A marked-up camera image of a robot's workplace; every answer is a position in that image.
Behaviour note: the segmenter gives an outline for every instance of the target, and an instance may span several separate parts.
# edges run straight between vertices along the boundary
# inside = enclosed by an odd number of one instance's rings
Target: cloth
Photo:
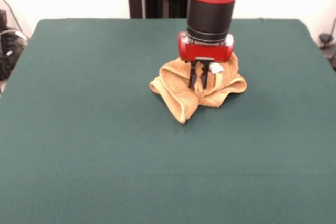
[[[207,87],[203,89],[200,75],[202,64],[197,64],[195,89],[188,87],[191,64],[180,58],[164,64],[159,76],[151,83],[153,92],[160,94],[168,109],[182,124],[195,113],[199,105],[220,107],[230,93],[243,93],[247,89],[245,79],[238,73],[238,58],[235,53],[230,60],[221,63],[224,71],[212,74],[209,71]]]

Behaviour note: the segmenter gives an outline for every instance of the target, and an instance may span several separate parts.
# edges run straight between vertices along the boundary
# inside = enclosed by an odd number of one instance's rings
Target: black cable
[[[331,29],[331,33],[330,33],[331,35],[333,35],[333,33],[335,31],[335,27],[336,27],[336,18],[334,20],[334,24],[333,24],[332,29]]]
[[[22,31],[22,28],[21,28],[19,22],[17,21],[15,15],[14,15],[14,12],[13,12],[13,10],[12,10],[12,7],[9,5],[9,3],[8,3],[6,0],[3,0],[3,2],[8,6],[8,8],[9,8],[9,10],[10,10],[10,12],[11,12],[11,14],[12,14],[12,16],[13,16],[13,18],[14,18],[16,24],[17,24],[17,27],[19,28],[19,30],[20,30],[21,33],[22,33],[22,32],[23,32],[23,31]]]

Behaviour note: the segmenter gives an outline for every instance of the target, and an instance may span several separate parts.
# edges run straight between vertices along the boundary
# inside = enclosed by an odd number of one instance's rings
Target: towel
[[[245,79],[238,73],[235,53],[221,65],[224,71],[216,74],[209,72],[206,89],[203,89],[200,79],[203,65],[197,64],[197,81],[192,90],[188,87],[191,64],[178,58],[160,68],[159,76],[150,83],[150,88],[161,95],[173,116],[185,124],[198,106],[219,108],[230,93],[243,93],[247,89]]]

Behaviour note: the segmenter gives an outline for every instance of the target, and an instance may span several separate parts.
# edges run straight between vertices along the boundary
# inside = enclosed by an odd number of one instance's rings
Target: crumpled towel
[[[247,89],[245,79],[238,73],[238,58],[235,53],[228,62],[221,65],[224,71],[216,74],[209,71],[207,87],[203,89],[200,79],[203,65],[197,64],[197,81],[195,89],[191,90],[188,87],[191,64],[178,58],[161,67],[160,75],[150,83],[150,88],[161,95],[174,117],[184,124],[199,105],[220,107],[230,93],[243,93]]]

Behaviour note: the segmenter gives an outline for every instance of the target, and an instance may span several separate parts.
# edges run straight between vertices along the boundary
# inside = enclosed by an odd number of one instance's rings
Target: table
[[[234,20],[248,89],[180,125],[185,20],[42,20],[0,98],[0,220],[336,223],[336,78],[298,20]]]

